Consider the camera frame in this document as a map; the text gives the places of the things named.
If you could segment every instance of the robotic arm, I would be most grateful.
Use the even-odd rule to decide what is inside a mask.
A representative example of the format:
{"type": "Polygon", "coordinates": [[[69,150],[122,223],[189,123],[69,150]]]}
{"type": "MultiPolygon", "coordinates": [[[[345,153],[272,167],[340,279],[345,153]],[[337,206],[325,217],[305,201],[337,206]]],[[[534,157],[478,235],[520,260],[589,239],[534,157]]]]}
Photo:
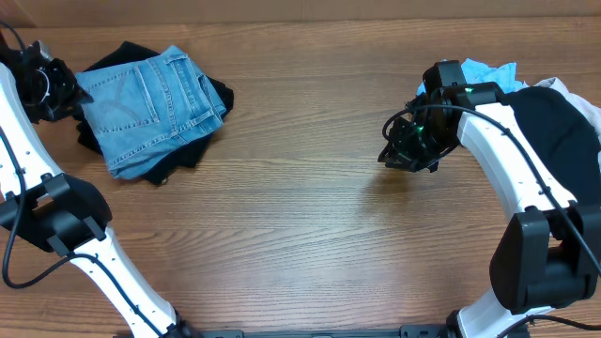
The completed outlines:
{"type": "MultiPolygon", "coordinates": [[[[30,122],[39,119],[60,119],[67,114],[65,112],[75,109],[77,102],[91,98],[77,86],[68,69],[54,66],[61,65],[62,61],[51,60],[40,44],[32,46],[31,54],[36,56],[27,57],[27,65],[36,66],[27,70],[27,65],[15,65],[10,60],[13,52],[3,53],[1,42],[0,188],[7,201],[0,205],[0,225],[11,231],[13,238],[19,236],[45,252],[65,257],[48,273],[68,261],[80,268],[114,304],[134,337],[201,336],[148,285],[121,249],[110,225],[110,209],[100,192],[93,185],[63,173],[31,126],[30,122]],[[39,81],[32,82],[31,74],[37,74],[39,81]],[[32,83],[42,89],[32,89],[32,83]],[[69,95],[58,94],[64,94],[60,89],[63,87],[70,88],[69,95]],[[41,94],[30,95],[29,91],[41,94]],[[38,98],[33,100],[35,104],[23,98],[31,96],[38,98]],[[44,199],[49,202],[38,207],[44,199]]],[[[510,128],[596,256],[599,255],[596,244],[601,238],[601,216],[598,207],[592,210],[578,206],[574,196],[553,179],[519,132],[511,107],[498,100],[501,96],[498,88],[491,84],[469,85],[465,80],[462,83],[463,74],[457,70],[458,64],[448,66],[437,64],[424,75],[429,96],[425,103],[436,103],[439,108],[421,109],[422,114],[413,110],[415,114],[410,122],[403,118],[392,120],[393,127],[387,135],[389,144],[379,159],[387,166],[409,171],[425,167],[436,170],[441,155],[460,143],[483,166],[511,220],[491,263],[492,288],[473,305],[451,314],[447,325],[430,329],[436,334],[432,337],[495,337],[527,315],[547,313],[589,298],[596,287],[596,272],[578,243],[563,231],[556,208],[540,192],[541,186],[511,141],[478,116],[440,106],[453,104],[466,110],[476,109],[510,128]],[[562,248],[552,251],[547,247],[549,232],[564,240],[562,248]]],[[[13,284],[7,275],[4,277],[12,287],[22,288],[38,282],[43,274],[29,284],[13,284]]],[[[417,330],[416,334],[420,335],[415,337],[422,338],[423,328],[404,326],[392,336],[412,338],[403,332],[417,330]]],[[[236,331],[232,336],[240,337],[239,333],[236,331]]],[[[227,337],[228,334],[221,332],[213,336],[227,337]]]]}

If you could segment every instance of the pile of clothes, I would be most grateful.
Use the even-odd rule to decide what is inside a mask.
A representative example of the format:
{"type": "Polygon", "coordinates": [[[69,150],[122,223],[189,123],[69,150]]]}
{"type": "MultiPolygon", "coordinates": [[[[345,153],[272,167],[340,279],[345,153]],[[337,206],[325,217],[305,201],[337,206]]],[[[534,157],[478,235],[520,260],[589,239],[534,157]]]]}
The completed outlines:
{"type": "Polygon", "coordinates": [[[234,92],[176,46],[159,54],[126,41],[75,76],[94,99],[75,116],[78,141],[115,178],[162,185],[179,166],[194,168],[234,106],[234,92]]]}
{"type": "MultiPolygon", "coordinates": [[[[569,92],[558,78],[529,87],[516,80],[517,64],[499,68],[467,59],[468,84],[495,82],[507,94],[517,125],[548,171],[581,204],[601,203],[601,109],[569,92]]],[[[425,92],[417,89],[418,98],[425,92]]]]}

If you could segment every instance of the light blue fabric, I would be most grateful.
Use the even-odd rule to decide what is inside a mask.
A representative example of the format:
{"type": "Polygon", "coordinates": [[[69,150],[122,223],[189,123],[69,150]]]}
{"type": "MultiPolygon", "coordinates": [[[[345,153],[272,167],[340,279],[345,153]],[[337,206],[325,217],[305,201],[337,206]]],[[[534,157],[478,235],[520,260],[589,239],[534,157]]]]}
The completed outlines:
{"type": "MultiPolygon", "coordinates": [[[[512,93],[528,86],[524,82],[516,81],[517,63],[515,62],[499,68],[491,68],[482,62],[466,59],[461,65],[461,69],[468,84],[495,82],[504,93],[512,93]]],[[[424,92],[424,84],[420,84],[417,88],[417,95],[424,92]]]]}
{"type": "Polygon", "coordinates": [[[94,98],[83,104],[109,173],[141,176],[172,151],[223,125],[222,100],[178,47],[145,61],[75,75],[94,98]]]}

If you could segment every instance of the white arm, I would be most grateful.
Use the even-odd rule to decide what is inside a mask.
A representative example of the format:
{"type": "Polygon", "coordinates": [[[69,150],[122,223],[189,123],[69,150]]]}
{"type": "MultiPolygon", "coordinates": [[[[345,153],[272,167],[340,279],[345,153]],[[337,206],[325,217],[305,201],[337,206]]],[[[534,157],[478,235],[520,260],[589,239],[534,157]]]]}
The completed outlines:
{"type": "MultiPolygon", "coordinates": [[[[15,79],[10,70],[2,63],[0,63],[0,89],[0,127],[5,132],[20,166],[25,170],[24,177],[29,190],[41,183],[42,175],[56,176],[62,171],[54,163],[29,122],[17,95],[15,79]]],[[[3,194],[14,192],[15,195],[19,195],[21,193],[19,179],[15,174],[15,168],[4,143],[0,145],[0,189],[3,194]]],[[[162,333],[167,333],[167,327],[177,323],[174,308],[148,285],[135,268],[121,249],[113,228],[108,226],[105,235],[106,238],[102,241],[92,239],[77,248],[75,253],[96,256],[115,276],[131,301],[138,306],[140,312],[162,333]]],[[[138,315],[133,313],[131,307],[97,265],[85,258],[73,259],[71,263],[96,283],[128,322],[134,337],[158,337],[138,315]]]]}
{"type": "MultiPolygon", "coordinates": [[[[562,207],[568,207],[570,200],[576,201],[574,195],[562,187],[540,161],[519,129],[514,110],[510,106],[492,103],[477,106],[476,110],[511,130],[562,207]]],[[[478,116],[464,113],[459,121],[457,137],[482,166],[501,200],[507,221],[514,213],[522,212],[529,206],[540,210],[553,209],[547,197],[540,193],[541,188],[519,150],[509,137],[502,135],[502,131],[478,116]]],[[[552,310],[552,307],[545,306],[530,309],[523,315],[512,315],[499,303],[492,288],[489,288],[479,300],[459,312],[458,323],[463,338],[496,338],[526,315],[542,315],[552,310]]]]}

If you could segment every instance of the black fabric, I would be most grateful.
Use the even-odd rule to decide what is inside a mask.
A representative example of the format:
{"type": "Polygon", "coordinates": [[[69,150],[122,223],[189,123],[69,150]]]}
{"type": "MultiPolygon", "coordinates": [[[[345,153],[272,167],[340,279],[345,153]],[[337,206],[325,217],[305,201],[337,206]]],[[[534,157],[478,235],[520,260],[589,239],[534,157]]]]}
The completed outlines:
{"type": "MultiPolygon", "coordinates": [[[[114,52],[108,54],[102,60],[92,65],[85,71],[103,69],[111,66],[121,65],[130,62],[146,60],[149,57],[159,55],[157,52],[149,50],[146,47],[139,46],[137,44],[125,41],[121,46],[114,52]]],[[[234,108],[234,91],[225,86],[225,84],[208,78],[215,87],[215,91],[222,99],[225,105],[225,117],[234,108]]],[[[82,121],[77,126],[77,130],[80,132],[78,142],[83,146],[102,154],[100,145],[92,132],[89,124],[85,120],[83,115],[76,115],[77,120],[82,121]]],[[[152,167],[147,173],[142,175],[142,178],[149,181],[152,184],[162,185],[166,182],[166,179],[173,174],[178,166],[194,168],[196,164],[202,159],[205,150],[207,150],[210,138],[212,135],[205,136],[203,138],[194,140],[189,144],[182,146],[181,148],[173,151],[167,155],[164,159],[159,161],[154,167],[152,167]]]]}
{"type": "Polygon", "coordinates": [[[548,171],[580,204],[601,203],[601,150],[593,126],[562,94],[530,87],[506,96],[517,125],[548,171]]]}

